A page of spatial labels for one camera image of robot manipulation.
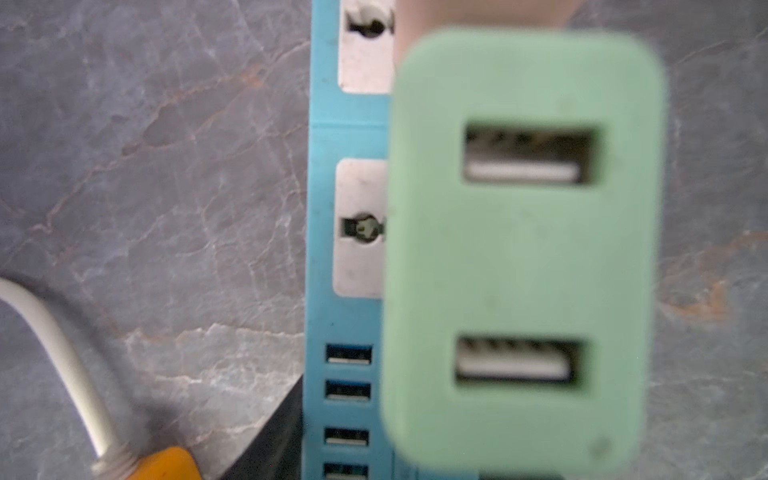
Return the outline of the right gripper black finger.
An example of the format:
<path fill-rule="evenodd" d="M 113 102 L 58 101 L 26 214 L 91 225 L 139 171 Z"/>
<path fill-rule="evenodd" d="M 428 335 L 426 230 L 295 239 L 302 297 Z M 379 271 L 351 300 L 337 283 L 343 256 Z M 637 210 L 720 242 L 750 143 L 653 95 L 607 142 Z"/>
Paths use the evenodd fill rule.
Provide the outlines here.
<path fill-rule="evenodd" d="M 300 377 L 223 480 L 301 478 L 303 378 Z"/>

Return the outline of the orange power strip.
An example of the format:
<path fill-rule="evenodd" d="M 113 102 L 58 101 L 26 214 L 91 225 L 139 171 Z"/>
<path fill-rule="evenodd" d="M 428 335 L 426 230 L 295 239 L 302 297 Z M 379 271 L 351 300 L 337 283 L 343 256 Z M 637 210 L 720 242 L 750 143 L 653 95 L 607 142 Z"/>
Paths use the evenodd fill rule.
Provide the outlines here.
<path fill-rule="evenodd" d="M 174 446 L 139 461 L 127 480 L 202 480 L 192 455 Z"/>

